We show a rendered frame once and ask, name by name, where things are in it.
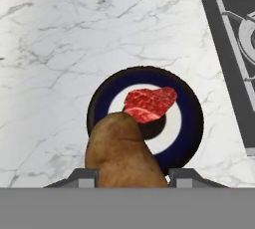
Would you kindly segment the black and grey hob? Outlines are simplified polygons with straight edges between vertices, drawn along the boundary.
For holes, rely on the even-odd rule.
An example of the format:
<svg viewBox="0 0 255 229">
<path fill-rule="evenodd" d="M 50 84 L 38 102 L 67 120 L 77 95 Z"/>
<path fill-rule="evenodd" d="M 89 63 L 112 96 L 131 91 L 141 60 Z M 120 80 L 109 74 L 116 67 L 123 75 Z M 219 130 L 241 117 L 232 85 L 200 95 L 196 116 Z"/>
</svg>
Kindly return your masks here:
<svg viewBox="0 0 255 229">
<path fill-rule="evenodd" d="M 202 0 L 246 153 L 255 157 L 255 0 Z"/>
</svg>

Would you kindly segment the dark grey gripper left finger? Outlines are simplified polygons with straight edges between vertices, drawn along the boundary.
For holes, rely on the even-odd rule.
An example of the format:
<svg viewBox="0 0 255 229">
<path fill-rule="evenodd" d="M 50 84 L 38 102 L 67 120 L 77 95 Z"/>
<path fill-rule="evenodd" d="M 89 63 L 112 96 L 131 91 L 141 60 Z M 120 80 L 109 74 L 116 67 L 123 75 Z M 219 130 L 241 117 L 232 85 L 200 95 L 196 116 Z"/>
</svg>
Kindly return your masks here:
<svg viewBox="0 0 255 229">
<path fill-rule="evenodd" d="M 98 179 L 97 169 L 76 168 L 68 178 L 47 185 L 47 188 L 96 188 Z"/>
</svg>

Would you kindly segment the dark blue and white plate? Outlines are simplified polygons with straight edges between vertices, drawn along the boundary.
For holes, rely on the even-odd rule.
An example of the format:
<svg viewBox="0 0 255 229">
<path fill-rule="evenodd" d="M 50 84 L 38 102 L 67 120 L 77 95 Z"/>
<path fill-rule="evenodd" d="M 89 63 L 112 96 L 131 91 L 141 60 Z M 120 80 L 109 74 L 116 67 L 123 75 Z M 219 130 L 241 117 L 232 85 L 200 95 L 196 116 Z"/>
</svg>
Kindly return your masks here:
<svg viewBox="0 0 255 229">
<path fill-rule="evenodd" d="M 87 130 L 112 112 L 125 108 L 128 92 L 171 87 L 177 92 L 172 108 L 160 119 L 139 126 L 163 173 L 184 166 L 197 151 L 203 136 L 201 105 L 192 88 L 174 73 L 153 66 L 121 70 L 95 91 L 87 112 Z"/>
</svg>

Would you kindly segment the red raw steak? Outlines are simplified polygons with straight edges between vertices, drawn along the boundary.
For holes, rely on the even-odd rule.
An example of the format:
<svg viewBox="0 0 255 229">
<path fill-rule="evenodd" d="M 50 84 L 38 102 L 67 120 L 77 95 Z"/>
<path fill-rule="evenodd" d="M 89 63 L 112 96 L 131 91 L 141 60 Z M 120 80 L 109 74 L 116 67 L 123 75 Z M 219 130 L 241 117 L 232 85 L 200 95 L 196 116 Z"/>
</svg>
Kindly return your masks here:
<svg viewBox="0 0 255 229">
<path fill-rule="evenodd" d="M 148 123 L 164 116 L 176 100 L 177 92 L 170 87 L 133 90 L 125 99 L 125 113 L 138 123 Z"/>
</svg>

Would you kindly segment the brown potato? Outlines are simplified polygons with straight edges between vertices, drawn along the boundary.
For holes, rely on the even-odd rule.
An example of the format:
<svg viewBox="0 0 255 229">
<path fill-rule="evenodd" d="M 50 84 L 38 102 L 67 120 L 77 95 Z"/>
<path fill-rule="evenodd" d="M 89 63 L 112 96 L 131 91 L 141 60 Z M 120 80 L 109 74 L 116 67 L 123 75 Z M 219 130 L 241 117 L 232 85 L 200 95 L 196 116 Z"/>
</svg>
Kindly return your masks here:
<svg viewBox="0 0 255 229">
<path fill-rule="evenodd" d="M 98 187 L 167 186 L 137 123 L 125 113 L 108 114 L 93 128 L 85 167 L 99 171 Z"/>
</svg>

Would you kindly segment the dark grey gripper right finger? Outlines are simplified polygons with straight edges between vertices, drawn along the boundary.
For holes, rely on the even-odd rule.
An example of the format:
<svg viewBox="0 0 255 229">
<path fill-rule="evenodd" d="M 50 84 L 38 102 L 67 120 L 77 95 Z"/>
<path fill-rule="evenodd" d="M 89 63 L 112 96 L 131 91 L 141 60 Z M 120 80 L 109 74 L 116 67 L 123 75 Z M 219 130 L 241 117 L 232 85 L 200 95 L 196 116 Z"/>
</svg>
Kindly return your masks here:
<svg viewBox="0 0 255 229">
<path fill-rule="evenodd" d="M 168 171 L 168 176 L 168 186 L 172 188 L 225 188 L 223 184 L 203 178 L 193 168 L 172 168 Z"/>
</svg>

